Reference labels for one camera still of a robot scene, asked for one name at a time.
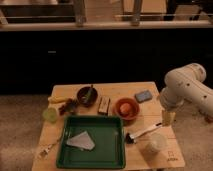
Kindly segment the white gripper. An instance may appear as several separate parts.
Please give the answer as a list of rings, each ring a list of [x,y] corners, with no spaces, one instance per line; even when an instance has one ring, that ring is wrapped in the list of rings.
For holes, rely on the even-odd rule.
[[[167,110],[173,110],[177,107],[177,96],[169,89],[169,88],[163,88],[162,91],[159,94],[159,101],[162,105],[162,107]],[[168,121],[168,112],[163,110],[162,111],[162,125],[167,126]],[[172,123],[175,120],[176,113],[170,112],[169,113],[169,126],[172,125]]]

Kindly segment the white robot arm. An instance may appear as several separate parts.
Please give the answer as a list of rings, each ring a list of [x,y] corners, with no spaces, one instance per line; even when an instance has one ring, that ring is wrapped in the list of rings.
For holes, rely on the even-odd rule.
[[[205,121],[213,124],[213,89],[204,84],[205,68],[191,63],[169,71],[159,101],[166,111],[180,107],[185,100],[195,104],[204,114]]]

